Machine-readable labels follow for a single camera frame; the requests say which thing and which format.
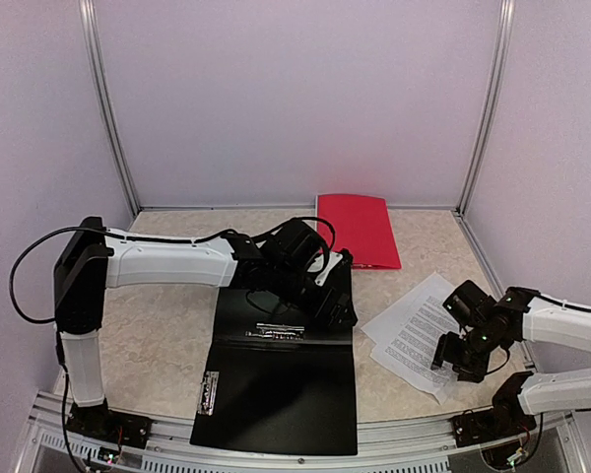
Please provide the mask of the red file folder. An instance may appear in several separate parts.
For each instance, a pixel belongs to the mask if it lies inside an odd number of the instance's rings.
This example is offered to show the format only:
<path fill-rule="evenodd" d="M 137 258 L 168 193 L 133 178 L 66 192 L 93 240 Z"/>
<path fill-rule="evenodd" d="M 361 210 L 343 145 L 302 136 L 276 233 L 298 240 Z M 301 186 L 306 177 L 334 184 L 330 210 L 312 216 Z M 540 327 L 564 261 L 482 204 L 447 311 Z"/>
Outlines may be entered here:
<path fill-rule="evenodd" d="M 318 195 L 316 216 L 333 226 L 334 249 L 347 249 L 355 269 L 402 268 L 385 199 L 356 194 Z"/>

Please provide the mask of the printed text paper sheet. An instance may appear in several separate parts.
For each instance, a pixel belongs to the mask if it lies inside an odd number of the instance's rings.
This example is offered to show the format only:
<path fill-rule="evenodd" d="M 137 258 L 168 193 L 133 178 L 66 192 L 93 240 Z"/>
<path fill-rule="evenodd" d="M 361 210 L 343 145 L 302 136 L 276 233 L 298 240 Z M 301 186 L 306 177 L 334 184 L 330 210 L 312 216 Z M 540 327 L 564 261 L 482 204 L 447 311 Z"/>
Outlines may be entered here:
<path fill-rule="evenodd" d="M 439 337 L 449 331 L 457 332 L 457 324 L 443 302 L 433 296 L 425 302 L 415 302 L 409 320 L 384 343 L 374 342 L 370 352 L 384 368 L 415 389 L 432 395 L 439 404 L 450 397 L 455 383 L 450 364 L 435 371 L 430 368 Z"/>

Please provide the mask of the black book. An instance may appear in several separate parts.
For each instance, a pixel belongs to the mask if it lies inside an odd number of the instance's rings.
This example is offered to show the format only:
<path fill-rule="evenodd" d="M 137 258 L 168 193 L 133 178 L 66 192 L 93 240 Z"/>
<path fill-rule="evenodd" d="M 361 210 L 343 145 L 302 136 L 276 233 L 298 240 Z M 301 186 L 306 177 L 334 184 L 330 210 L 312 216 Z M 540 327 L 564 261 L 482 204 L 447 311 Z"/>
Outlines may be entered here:
<path fill-rule="evenodd" d="M 246 337 L 257 322 L 303 326 L 304 337 Z M 222 289 L 205 371 L 220 373 L 215 409 L 195 414 L 192 444 L 276 453 L 281 434 L 300 433 L 324 455 L 356 454 L 353 327 L 314 327 L 272 293 Z"/>

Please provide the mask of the white paper sheet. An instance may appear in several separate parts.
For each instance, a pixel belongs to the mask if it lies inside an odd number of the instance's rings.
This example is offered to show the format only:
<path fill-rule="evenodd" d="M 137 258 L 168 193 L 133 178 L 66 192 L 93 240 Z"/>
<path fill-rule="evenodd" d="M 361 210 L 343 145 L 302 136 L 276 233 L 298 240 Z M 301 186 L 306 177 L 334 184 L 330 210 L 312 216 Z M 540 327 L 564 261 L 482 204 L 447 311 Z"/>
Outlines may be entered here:
<path fill-rule="evenodd" d="M 361 331 L 376 344 L 384 343 L 409 320 L 415 302 L 425 302 L 428 296 L 443 301 L 453 289 L 450 282 L 437 272 L 433 272 L 406 295 L 366 323 Z"/>

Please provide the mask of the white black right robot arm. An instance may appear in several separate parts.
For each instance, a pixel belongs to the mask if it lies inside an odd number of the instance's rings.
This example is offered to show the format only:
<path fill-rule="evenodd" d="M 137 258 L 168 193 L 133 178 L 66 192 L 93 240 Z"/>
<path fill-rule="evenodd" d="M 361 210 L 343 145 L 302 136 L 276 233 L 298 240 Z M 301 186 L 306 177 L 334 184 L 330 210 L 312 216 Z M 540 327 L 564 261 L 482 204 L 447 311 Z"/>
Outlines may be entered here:
<path fill-rule="evenodd" d="M 492 352 L 516 342 L 560 345 L 591 353 L 591 306 L 557 300 L 540 291 L 509 287 L 496 300 L 467 280 L 445 299 L 460 334 L 441 335 L 431 367 L 447 363 L 460 381 L 480 383 Z M 517 372 L 495 393 L 484 427 L 496 438 L 546 412 L 591 410 L 591 368 L 569 372 Z"/>

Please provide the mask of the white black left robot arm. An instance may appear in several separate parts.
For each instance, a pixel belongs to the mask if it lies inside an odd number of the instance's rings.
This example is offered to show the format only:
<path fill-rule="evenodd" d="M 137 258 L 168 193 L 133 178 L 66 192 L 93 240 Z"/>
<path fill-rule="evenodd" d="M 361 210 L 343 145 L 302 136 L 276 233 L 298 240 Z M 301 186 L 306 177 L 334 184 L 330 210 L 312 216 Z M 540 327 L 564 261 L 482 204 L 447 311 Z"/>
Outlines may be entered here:
<path fill-rule="evenodd" d="M 148 236 L 107 229 L 88 218 L 54 266 L 58 359 L 81 424 L 100 439 L 118 428 L 106 407 L 99 330 L 105 293 L 143 285 L 191 285 L 269 293 L 303 312 L 302 322 L 260 322 L 250 335 L 297 339 L 308 330 L 340 331 L 358 321 L 352 296 L 353 257 L 312 227 L 290 218 L 257 236 L 225 229 L 211 236 Z"/>

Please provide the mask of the black folder centre clip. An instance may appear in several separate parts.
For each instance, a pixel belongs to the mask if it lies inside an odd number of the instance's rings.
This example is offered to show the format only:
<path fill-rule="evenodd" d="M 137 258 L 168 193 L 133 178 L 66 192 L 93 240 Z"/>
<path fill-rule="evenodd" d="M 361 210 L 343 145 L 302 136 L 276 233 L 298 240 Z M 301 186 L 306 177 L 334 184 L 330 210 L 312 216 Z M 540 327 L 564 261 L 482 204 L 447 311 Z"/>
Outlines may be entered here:
<path fill-rule="evenodd" d="M 270 340 L 301 340 L 304 337 L 304 327 L 257 322 L 255 329 L 246 331 L 245 336 Z"/>

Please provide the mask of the black folder edge clip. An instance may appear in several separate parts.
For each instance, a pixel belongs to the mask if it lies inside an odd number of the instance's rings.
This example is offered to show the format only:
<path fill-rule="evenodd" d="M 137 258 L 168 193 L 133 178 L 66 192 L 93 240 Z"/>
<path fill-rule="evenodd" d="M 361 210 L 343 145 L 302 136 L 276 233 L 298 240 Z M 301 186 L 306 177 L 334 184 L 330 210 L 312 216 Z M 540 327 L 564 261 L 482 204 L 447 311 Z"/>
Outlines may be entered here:
<path fill-rule="evenodd" d="M 205 371 L 200 383 L 199 397 L 196 407 L 196 414 L 212 416 L 215 409 L 217 389 L 219 383 L 219 372 Z"/>

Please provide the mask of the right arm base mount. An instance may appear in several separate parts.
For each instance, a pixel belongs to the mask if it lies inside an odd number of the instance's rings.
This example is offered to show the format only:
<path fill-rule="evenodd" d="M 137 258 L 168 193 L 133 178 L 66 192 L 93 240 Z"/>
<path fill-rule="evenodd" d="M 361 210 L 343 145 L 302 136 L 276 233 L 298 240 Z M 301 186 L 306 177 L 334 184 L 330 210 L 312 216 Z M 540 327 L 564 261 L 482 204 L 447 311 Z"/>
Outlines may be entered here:
<path fill-rule="evenodd" d="M 481 411 L 466 410 L 450 419 L 457 447 L 466 447 L 517 435 L 528 436 L 537 428 L 533 416 L 512 420 L 499 417 L 494 408 Z"/>

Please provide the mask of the aluminium front rail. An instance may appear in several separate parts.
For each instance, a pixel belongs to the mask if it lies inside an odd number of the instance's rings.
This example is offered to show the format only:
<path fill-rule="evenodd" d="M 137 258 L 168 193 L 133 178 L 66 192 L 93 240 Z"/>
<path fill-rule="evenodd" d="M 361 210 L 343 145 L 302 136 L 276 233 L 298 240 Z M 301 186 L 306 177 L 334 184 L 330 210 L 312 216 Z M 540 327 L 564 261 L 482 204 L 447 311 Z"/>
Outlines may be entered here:
<path fill-rule="evenodd" d="M 490 472 L 521 447 L 519 472 L 585 472 L 574 419 L 546 414 L 543 427 L 516 437 L 460 446 L 450 416 L 361 423 L 354 455 L 324 455 L 300 433 L 281 434 L 279 451 L 235 451 L 194 445 L 190 419 L 152 415 L 142 447 L 62 431 L 70 405 L 39 392 L 23 431 L 16 472 Z"/>

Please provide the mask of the right aluminium corner post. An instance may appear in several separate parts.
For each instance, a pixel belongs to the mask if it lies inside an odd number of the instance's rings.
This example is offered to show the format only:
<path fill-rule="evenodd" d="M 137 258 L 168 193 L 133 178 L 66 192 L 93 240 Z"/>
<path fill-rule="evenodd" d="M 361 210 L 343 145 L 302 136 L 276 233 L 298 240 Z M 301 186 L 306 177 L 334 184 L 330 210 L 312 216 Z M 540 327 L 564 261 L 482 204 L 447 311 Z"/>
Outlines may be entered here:
<path fill-rule="evenodd" d="M 516 2 L 514 0 L 502 0 L 500 2 L 497 35 L 493 49 L 486 96 L 480 116 L 479 129 L 472 150 L 471 162 L 462 187 L 462 193 L 456 207 L 460 217 L 464 217 L 470 207 L 490 140 L 502 86 L 502 78 L 506 68 L 515 4 Z"/>

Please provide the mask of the aluminium corner post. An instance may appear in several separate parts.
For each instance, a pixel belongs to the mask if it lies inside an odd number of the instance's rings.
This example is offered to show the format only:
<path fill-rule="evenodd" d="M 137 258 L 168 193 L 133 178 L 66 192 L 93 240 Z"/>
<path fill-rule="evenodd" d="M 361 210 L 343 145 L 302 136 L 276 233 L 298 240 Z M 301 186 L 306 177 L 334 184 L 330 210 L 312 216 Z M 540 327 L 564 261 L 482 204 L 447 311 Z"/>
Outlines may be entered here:
<path fill-rule="evenodd" d="M 497 35 L 493 49 L 486 96 L 480 116 L 479 129 L 472 150 L 471 162 L 462 187 L 462 193 L 456 207 L 460 217 L 464 217 L 470 207 L 490 140 L 502 86 L 502 78 L 506 68 L 515 4 L 516 2 L 514 0 L 502 0 L 500 2 Z"/>
<path fill-rule="evenodd" d="M 99 38 L 96 4 L 93 0 L 80 0 L 78 5 L 103 129 L 109 144 L 125 202 L 130 215 L 135 218 L 142 211 L 142 206 L 125 157 L 106 80 L 104 60 Z"/>

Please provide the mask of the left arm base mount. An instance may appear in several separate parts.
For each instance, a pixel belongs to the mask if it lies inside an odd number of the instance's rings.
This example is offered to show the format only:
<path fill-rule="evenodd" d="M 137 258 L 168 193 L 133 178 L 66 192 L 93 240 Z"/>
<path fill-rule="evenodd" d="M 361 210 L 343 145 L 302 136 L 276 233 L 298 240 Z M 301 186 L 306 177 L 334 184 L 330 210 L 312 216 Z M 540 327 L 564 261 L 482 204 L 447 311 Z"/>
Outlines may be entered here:
<path fill-rule="evenodd" d="M 73 406 L 66 429 L 86 438 L 145 449 L 152 423 L 149 417 L 114 411 L 106 405 Z"/>

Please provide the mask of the left aluminium corner post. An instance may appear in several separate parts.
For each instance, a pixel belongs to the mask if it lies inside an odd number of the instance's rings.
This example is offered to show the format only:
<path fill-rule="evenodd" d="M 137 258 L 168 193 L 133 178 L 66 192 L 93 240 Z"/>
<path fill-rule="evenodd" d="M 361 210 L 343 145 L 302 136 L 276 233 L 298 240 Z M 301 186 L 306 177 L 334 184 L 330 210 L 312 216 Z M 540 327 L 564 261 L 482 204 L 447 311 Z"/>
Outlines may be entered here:
<path fill-rule="evenodd" d="M 142 206 L 125 157 L 106 80 L 104 60 L 99 38 L 96 4 L 93 0 L 80 0 L 78 5 L 103 129 L 109 144 L 125 202 L 130 215 L 135 218 L 142 211 Z"/>

